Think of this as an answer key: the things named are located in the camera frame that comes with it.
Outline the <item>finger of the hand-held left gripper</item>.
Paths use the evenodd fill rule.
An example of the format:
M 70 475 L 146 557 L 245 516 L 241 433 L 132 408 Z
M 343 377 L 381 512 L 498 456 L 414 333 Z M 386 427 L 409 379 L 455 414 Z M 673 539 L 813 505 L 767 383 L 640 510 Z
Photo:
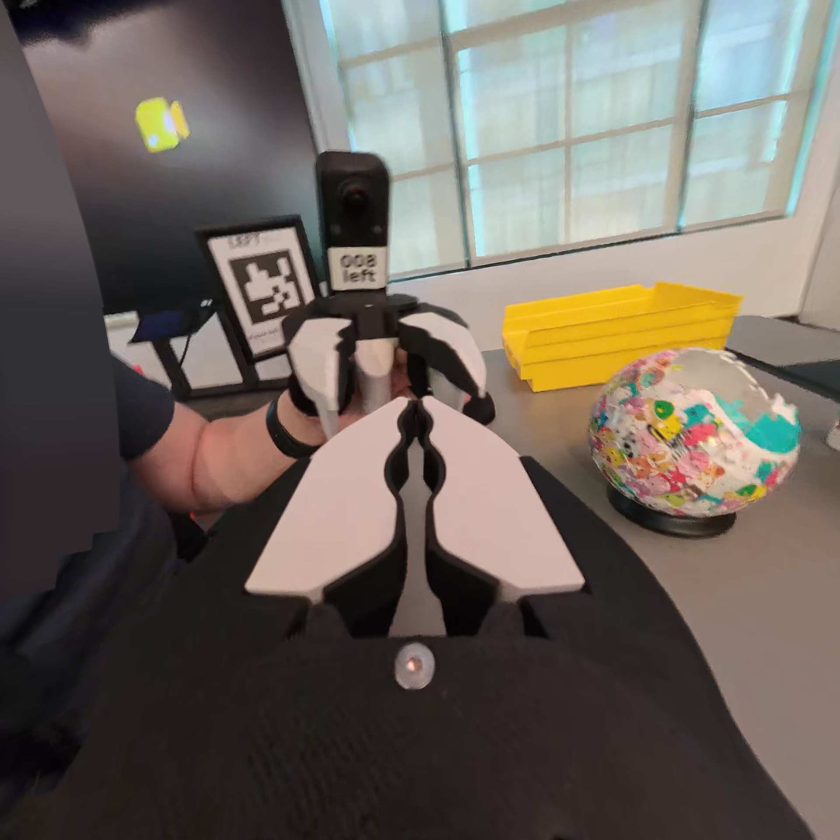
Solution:
M 432 396 L 473 420 L 491 420 L 486 361 L 460 316 L 414 310 L 400 318 L 397 336 L 417 400 Z
M 355 325 L 347 317 L 308 316 L 287 338 L 298 388 L 314 406 L 326 438 L 339 433 L 342 415 L 361 405 L 355 349 Z

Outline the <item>black rolling stand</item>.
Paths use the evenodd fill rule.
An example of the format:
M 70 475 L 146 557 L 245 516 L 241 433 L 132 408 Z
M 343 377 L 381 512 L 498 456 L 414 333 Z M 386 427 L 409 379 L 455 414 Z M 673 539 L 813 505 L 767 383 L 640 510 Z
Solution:
M 222 328 L 240 374 L 240 383 L 194 387 L 184 371 L 193 339 L 213 318 Z M 255 365 L 247 362 L 224 306 L 206 299 L 180 309 L 139 313 L 130 344 L 150 343 L 181 403 L 258 393 L 264 390 Z

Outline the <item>person's left forearm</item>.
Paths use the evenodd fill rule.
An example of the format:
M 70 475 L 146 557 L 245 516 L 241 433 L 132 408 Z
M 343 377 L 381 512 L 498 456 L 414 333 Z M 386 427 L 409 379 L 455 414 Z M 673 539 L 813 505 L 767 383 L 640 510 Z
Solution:
M 174 404 L 162 437 L 129 467 L 168 511 L 224 511 L 256 499 L 298 462 L 270 435 L 268 407 L 208 422 Z

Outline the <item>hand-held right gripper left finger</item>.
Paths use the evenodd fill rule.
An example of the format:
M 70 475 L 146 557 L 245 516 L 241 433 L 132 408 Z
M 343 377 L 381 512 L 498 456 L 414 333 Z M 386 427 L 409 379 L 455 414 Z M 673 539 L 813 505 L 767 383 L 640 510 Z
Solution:
M 417 403 L 398 397 L 309 460 L 245 583 L 249 595 L 335 608 L 352 636 L 386 636 L 406 580 L 401 491 Z

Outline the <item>person's dark clothing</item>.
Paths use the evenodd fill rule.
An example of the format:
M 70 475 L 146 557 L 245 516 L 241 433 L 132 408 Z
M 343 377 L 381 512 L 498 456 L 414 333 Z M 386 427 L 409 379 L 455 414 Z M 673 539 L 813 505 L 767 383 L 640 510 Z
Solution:
M 119 452 L 134 461 L 160 443 L 172 424 L 175 399 L 160 383 L 137 372 L 117 355 L 111 356 L 117 403 Z

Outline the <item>black wristband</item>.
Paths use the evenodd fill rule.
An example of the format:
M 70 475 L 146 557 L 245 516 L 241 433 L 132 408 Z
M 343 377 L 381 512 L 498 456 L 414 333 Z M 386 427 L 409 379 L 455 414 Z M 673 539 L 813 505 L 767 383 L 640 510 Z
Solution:
M 275 448 L 291 460 L 308 459 L 325 443 L 317 419 L 298 410 L 289 391 L 268 405 L 266 431 Z

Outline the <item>paned glass window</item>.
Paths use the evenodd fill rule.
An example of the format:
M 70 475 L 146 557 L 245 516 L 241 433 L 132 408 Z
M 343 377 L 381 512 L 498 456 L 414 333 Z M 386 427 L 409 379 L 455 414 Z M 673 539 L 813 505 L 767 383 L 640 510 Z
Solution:
M 412 277 L 792 213 L 838 2 L 318 5 Z

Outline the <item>yellow plastic bin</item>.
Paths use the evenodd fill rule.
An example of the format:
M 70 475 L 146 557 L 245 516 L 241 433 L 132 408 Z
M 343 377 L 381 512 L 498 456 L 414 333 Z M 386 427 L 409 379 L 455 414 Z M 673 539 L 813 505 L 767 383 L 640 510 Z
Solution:
M 502 348 L 533 392 L 606 383 L 667 350 L 724 350 L 743 296 L 679 283 L 634 285 L 512 304 Z

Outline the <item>person's left hand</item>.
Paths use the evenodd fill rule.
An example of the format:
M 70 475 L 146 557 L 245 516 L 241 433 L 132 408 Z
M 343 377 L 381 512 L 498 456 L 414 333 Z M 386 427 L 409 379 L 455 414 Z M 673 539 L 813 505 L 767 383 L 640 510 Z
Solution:
M 406 361 L 406 353 L 393 340 L 362 342 L 361 351 L 354 354 L 355 368 L 360 377 L 360 407 L 342 415 L 339 433 L 395 399 L 416 400 L 410 387 Z M 313 417 L 322 430 L 315 411 Z

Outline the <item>black round ball stand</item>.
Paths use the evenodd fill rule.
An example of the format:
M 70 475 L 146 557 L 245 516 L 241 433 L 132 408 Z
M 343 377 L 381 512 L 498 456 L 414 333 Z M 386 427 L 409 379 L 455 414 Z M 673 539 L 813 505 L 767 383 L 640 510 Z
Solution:
M 679 517 L 657 511 L 625 496 L 613 486 L 606 489 L 613 509 L 638 527 L 676 539 L 712 539 L 729 532 L 738 515 L 735 512 L 708 518 Z

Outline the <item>dark grey desk panel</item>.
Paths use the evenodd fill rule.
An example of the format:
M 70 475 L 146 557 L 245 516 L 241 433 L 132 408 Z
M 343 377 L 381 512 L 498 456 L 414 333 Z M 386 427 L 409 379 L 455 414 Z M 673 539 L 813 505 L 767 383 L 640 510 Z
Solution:
M 792 320 L 735 318 L 726 349 L 741 361 L 839 402 L 839 332 Z

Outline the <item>colourful puzzle ball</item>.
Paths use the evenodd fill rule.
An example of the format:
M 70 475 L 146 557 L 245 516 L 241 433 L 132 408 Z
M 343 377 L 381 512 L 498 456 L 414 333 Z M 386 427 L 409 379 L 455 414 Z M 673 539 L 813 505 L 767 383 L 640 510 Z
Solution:
M 596 467 L 626 501 L 672 519 L 735 514 L 781 486 L 799 458 L 797 406 L 727 351 L 651 354 L 603 387 L 588 426 Z

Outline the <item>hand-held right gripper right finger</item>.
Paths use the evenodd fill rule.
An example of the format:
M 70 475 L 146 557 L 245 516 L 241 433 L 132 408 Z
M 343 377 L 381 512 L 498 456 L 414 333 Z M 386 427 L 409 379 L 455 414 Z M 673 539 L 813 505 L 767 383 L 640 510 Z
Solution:
M 473 636 L 498 603 L 580 592 L 585 578 L 515 449 L 438 401 L 417 404 L 429 490 L 425 569 L 449 636 Z

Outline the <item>framed black-white marker sign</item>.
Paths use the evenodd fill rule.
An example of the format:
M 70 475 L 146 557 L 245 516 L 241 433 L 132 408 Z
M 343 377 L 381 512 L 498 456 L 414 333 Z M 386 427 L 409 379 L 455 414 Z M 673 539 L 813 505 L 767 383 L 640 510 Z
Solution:
M 284 354 L 285 318 L 323 296 L 301 217 L 200 227 L 195 237 L 247 362 Z

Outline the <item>large black display screen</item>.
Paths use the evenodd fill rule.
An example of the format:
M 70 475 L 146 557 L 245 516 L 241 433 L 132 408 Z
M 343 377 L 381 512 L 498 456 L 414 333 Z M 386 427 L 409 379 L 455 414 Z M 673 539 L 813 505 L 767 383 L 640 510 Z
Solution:
M 298 215 L 322 257 L 316 144 L 281 2 L 7 2 L 103 311 L 209 298 L 195 232 Z

